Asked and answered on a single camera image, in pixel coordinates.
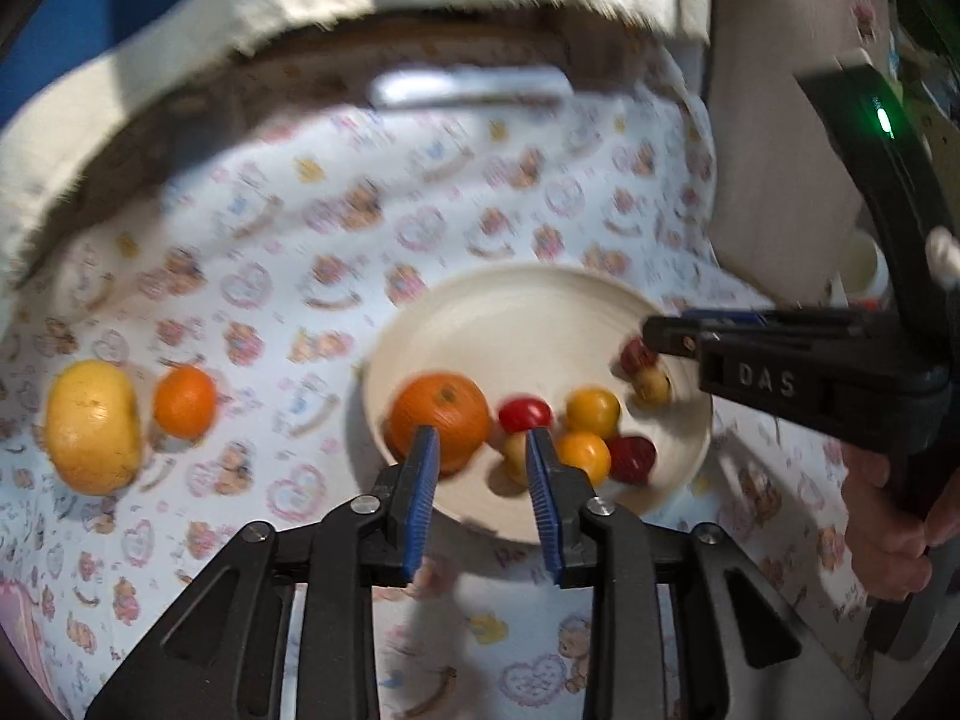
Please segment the person's right hand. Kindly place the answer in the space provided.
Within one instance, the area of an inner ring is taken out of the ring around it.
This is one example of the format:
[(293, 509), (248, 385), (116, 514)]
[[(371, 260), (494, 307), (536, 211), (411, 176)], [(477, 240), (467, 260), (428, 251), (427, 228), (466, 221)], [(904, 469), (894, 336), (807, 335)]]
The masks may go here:
[(841, 450), (848, 470), (841, 486), (848, 511), (844, 541), (854, 575), (877, 600), (903, 601), (931, 582), (928, 551), (958, 538), (958, 475), (921, 522), (898, 512), (885, 494), (890, 463), (883, 455), (848, 444)]

